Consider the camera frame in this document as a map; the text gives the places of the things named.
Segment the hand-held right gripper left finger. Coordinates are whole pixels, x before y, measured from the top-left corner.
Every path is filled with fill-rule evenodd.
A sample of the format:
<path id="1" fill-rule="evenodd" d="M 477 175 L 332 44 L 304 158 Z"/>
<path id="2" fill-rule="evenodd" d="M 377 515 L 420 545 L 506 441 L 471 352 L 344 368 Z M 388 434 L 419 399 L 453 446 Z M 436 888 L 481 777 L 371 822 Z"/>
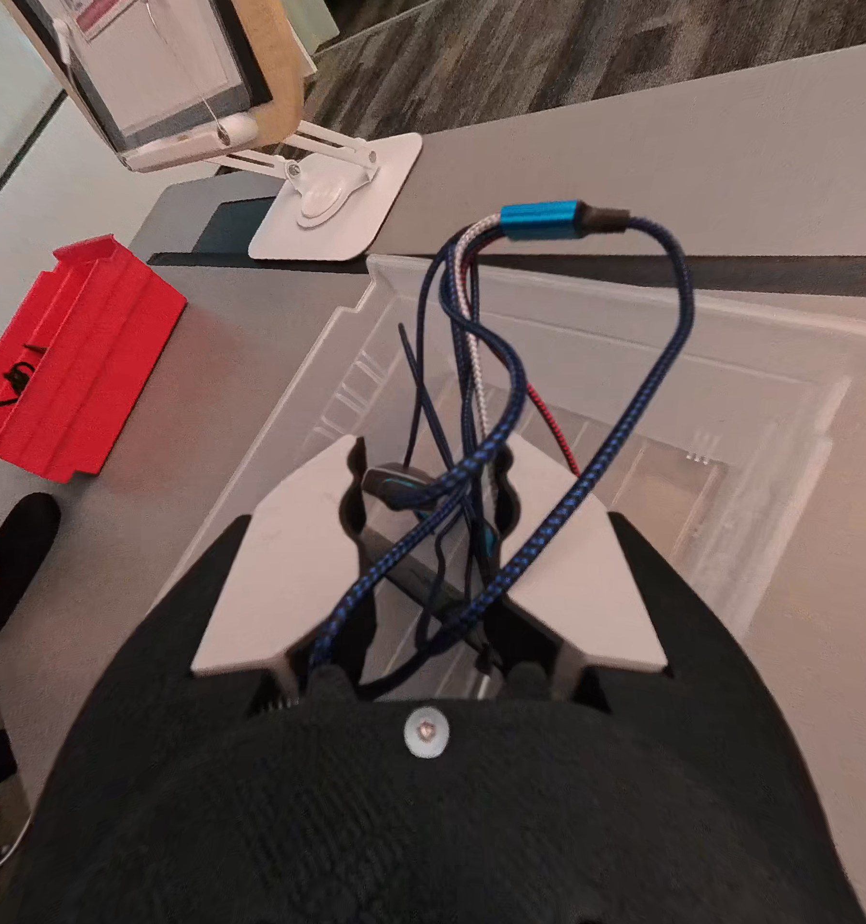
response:
<path id="1" fill-rule="evenodd" d="M 290 657 L 312 641 L 360 576 L 345 500 L 361 505 L 365 440 L 339 438 L 284 478 L 247 524 L 191 664 L 195 676 L 267 670 L 294 677 Z"/>

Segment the wooden instruction board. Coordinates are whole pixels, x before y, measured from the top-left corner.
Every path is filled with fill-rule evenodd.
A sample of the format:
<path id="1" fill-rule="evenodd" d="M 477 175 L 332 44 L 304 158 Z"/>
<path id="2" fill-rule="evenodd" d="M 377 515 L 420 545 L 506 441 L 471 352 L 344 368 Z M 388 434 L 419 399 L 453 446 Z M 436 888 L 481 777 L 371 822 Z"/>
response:
<path id="1" fill-rule="evenodd" d="M 130 171 L 284 142 L 304 55 L 279 1 L 1 2 Z"/>

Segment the white stand base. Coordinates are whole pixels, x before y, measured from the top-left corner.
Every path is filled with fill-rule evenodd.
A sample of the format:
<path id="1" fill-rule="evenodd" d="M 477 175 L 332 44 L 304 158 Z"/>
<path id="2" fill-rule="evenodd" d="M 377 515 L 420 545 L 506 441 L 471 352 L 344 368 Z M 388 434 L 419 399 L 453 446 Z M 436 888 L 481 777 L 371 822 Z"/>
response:
<path id="1" fill-rule="evenodd" d="M 423 136 L 369 141 L 301 121 L 284 143 L 308 155 L 295 161 L 244 150 L 208 159 L 283 182 L 248 256 L 344 262 L 364 254 L 379 234 L 422 152 Z"/>

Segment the red plastic bin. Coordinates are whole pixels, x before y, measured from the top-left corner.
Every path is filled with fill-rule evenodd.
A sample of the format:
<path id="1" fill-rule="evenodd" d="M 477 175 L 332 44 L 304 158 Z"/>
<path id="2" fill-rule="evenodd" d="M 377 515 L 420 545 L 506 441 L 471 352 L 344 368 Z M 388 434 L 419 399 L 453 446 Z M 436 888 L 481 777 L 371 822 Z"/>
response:
<path id="1" fill-rule="evenodd" d="M 0 460 L 101 473 L 187 299 L 112 235 L 58 248 L 0 337 Z"/>

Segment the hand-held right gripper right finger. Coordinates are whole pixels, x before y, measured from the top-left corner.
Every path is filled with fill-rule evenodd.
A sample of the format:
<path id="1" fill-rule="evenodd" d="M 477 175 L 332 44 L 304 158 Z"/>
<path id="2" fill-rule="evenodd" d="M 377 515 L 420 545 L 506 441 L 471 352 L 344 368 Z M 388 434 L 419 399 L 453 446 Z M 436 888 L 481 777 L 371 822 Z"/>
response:
<path id="1" fill-rule="evenodd" d="M 511 501 L 509 525 L 499 528 L 501 566 L 576 481 L 561 463 L 518 434 L 509 437 L 507 448 Z M 507 596 L 588 664 L 647 674 L 668 665 L 608 510 L 593 495 L 580 503 Z"/>

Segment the clear plastic bin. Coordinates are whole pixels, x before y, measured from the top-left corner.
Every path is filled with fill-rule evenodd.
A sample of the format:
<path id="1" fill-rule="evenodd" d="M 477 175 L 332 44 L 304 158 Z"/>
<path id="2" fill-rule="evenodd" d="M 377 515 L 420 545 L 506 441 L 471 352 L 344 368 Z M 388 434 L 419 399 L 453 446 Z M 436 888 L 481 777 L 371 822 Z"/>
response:
<path id="1" fill-rule="evenodd" d="M 168 591 L 236 517 L 345 435 L 367 468 L 404 456 L 414 405 L 398 326 L 414 327 L 428 261 L 371 256 L 229 479 Z M 579 465 L 670 338 L 672 289 L 481 270 L 483 322 L 561 414 Z M 866 321 L 699 295 L 693 333 L 592 492 L 621 511 L 733 632 L 750 624 L 831 449 L 866 353 Z"/>

